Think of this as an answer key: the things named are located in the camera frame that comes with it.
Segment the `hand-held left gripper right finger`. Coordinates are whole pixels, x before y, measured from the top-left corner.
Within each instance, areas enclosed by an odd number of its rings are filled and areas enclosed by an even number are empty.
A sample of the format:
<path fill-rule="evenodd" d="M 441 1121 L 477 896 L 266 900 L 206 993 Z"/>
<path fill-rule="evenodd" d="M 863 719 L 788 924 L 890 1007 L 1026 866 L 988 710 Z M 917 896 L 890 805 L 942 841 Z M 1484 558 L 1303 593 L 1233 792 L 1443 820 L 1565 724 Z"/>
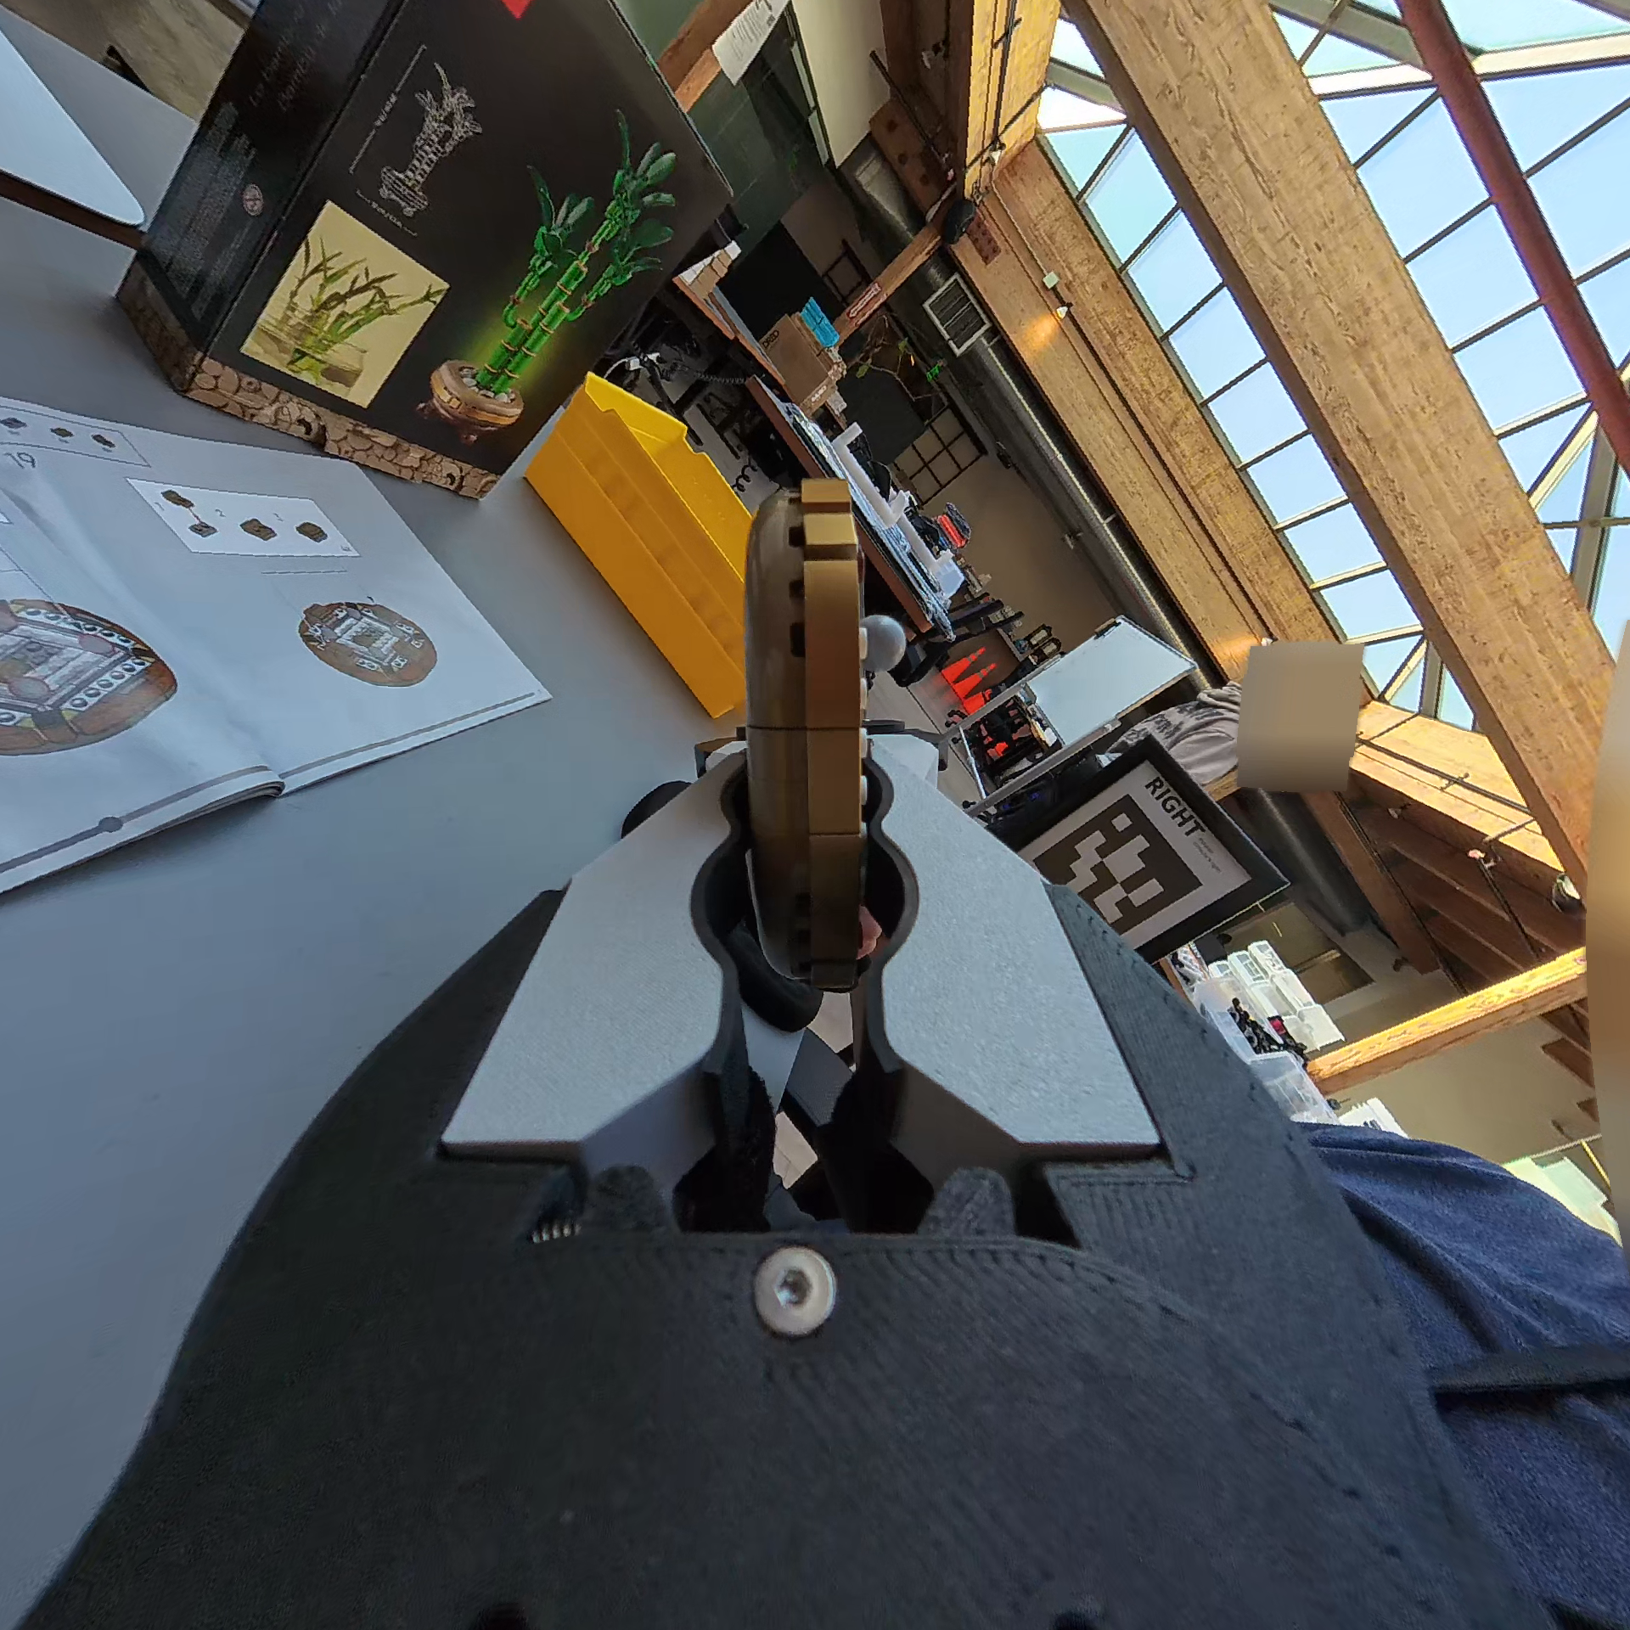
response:
<path fill-rule="evenodd" d="M 1161 1148 L 1045 878 L 898 752 L 873 748 L 873 841 L 902 924 L 868 988 L 868 1042 L 895 1079 L 890 1146 L 942 1189 L 960 1171 Z"/>

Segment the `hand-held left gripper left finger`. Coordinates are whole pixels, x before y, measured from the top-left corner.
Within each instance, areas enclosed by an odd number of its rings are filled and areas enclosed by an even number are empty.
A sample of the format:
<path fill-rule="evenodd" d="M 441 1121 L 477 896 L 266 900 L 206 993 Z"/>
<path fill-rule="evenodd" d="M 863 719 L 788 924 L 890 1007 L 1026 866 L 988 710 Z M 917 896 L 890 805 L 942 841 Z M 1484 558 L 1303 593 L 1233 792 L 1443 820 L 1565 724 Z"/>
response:
<path fill-rule="evenodd" d="M 715 1148 L 705 1067 L 726 1021 L 723 967 L 693 888 L 726 844 L 723 758 L 583 868 L 441 1143 L 452 1155 L 539 1155 L 594 1178 L 644 1166 L 667 1197 Z"/>

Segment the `round gold lego base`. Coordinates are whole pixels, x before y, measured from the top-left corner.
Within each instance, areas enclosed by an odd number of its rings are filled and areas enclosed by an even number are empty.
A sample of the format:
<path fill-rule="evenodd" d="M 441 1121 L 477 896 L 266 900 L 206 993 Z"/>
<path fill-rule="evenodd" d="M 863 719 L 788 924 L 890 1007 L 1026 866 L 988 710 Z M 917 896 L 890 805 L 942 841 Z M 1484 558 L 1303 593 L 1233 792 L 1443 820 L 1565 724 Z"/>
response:
<path fill-rule="evenodd" d="M 868 961 L 868 620 L 845 479 L 804 479 L 758 511 L 743 634 L 758 936 L 776 972 L 848 993 Z"/>

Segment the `lego instruction booklet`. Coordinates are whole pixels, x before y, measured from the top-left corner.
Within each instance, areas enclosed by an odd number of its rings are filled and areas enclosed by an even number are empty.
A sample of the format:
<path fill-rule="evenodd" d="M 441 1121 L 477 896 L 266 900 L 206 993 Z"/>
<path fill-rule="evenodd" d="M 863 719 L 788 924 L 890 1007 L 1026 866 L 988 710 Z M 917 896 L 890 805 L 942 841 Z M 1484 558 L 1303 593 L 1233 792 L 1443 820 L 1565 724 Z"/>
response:
<path fill-rule="evenodd" d="M 4 892 L 546 701 L 362 469 L 4 399 Z"/>

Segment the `black lego box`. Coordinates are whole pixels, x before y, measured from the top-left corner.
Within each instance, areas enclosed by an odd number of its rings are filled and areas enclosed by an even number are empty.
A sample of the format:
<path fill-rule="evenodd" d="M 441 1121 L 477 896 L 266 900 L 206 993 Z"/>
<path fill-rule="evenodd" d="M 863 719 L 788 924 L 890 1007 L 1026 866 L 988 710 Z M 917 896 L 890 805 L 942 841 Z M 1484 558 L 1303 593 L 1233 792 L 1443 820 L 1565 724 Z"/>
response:
<path fill-rule="evenodd" d="M 729 200 L 615 4 L 262 4 L 118 303 L 174 393 L 482 500 Z"/>

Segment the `white framed board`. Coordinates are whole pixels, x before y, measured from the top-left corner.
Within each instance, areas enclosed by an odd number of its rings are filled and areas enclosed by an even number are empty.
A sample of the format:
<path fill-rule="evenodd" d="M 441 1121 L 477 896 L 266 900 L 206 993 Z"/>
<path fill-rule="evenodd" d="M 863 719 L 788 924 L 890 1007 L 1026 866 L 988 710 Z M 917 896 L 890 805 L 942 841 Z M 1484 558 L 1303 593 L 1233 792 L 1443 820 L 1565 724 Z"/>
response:
<path fill-rule="evenodd" d="M 1074 651 L 1019 674 L 951 733 L 980 792 L 965 812 L 999 812 L 1199 672 L 1190 651 L 1114 618 Z"/>

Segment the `black framed marker sign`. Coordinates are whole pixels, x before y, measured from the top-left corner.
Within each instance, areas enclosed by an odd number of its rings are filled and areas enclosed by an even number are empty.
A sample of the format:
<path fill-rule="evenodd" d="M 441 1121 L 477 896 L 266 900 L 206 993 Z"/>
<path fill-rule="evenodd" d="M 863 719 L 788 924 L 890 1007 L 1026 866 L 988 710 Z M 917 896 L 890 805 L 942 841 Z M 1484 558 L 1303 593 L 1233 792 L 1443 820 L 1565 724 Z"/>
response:
<path fill-rule="evenodd" d="M 1149 961 L 1290 891 L 1272 857 L 1150 738 L 1009 845 Z"/>

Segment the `yellow plastic bin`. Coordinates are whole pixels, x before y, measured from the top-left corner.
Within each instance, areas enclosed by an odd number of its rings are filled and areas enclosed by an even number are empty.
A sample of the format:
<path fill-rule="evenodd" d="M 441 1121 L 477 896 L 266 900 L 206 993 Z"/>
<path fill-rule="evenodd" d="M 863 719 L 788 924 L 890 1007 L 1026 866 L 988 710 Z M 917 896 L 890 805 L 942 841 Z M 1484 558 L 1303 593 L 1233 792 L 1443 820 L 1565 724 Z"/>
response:
<path fill-rule="evenodd" d="M 524 479 L 705 713 L 741 708 L 752 514 L 683 419 L 588 375 Z"/>

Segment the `brown cardboard box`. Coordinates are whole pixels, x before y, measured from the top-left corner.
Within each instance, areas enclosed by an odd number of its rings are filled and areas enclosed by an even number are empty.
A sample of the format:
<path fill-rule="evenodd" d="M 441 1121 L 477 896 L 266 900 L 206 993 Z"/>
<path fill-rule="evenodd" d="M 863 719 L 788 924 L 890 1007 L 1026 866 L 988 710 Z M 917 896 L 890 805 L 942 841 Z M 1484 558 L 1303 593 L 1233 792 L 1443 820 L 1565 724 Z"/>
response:
<path fill-rule="evenodd" d="M 764 338 L 764 351 L 788 399 L 804 414 L 818 414 L 845 376 L 845 357 L 809 327 L 804 313 L 782 315 Z"/>

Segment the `red metal pipe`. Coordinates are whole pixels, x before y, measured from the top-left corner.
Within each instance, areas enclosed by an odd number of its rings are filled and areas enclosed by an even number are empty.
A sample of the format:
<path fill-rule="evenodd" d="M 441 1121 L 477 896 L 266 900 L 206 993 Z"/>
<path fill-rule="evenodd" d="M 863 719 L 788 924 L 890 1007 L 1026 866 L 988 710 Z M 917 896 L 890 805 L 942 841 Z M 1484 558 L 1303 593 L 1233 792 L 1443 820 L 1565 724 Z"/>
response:
<path fill-rule="evenodd" d="M 1430 71 L 1455 134 L 1506 224 L 1506 234 L 1513 242 L 1519 264 L 1541 296 L 1541 309 L 1598 410 L 1599 429 L 1605 429 L 1620 465 L 1627 469 L 1626 379 L 1620 376 L 1620 367 L 1610 357 L 1594 315 L 1584 306 L 1579 282 L 1487 91 L 1480 90 L 1480 77 L 1454 19 L 1444 4 L 1400 4 L 1400 15 L 1422 66 Z"/>

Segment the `framed wall vent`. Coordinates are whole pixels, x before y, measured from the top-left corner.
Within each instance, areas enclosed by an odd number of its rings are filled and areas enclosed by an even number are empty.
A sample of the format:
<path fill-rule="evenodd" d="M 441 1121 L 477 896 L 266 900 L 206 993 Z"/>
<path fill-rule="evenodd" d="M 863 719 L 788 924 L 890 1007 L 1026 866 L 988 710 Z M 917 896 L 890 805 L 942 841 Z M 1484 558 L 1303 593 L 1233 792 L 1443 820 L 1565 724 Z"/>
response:
<path fill-rule="evenodd" d="M 924 296 L 924 310 L 955 357 L 965 357 L 989 336 L 989 313 L 960 274 L 941 278 Z"/>

